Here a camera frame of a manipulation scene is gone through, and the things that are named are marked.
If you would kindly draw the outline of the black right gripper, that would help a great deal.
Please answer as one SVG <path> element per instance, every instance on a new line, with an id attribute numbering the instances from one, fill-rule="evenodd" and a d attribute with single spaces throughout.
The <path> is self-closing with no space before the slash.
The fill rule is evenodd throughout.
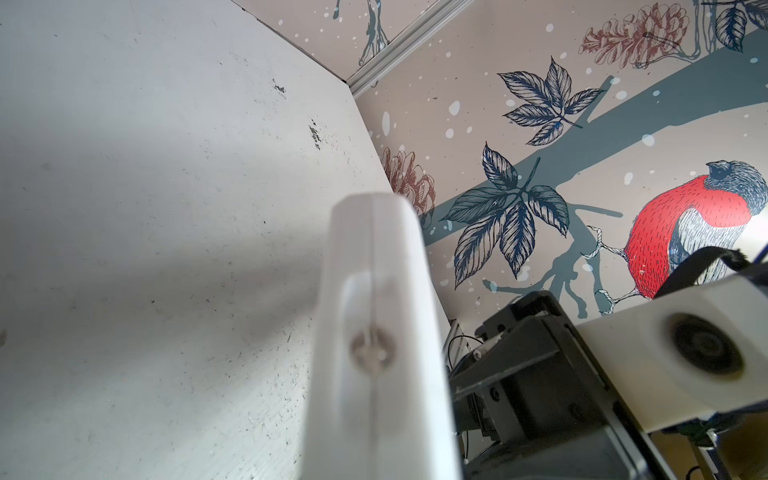
<path id="1" fill-rule="evenodd" d="M 492 444 L 464 478 L 671 478 L 551 293 L 510 303 L 475 334 L 449 387 L 457 429 Z"/>

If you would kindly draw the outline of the white remote control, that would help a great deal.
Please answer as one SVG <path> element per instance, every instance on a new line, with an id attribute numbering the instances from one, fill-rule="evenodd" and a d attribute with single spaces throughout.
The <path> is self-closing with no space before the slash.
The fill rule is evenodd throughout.
<path id="1" fill-rule="evenodd" d="M 323 254 L 301 475 L 462 475 L 418 218 L 402 196 L 349 196 Z"/>

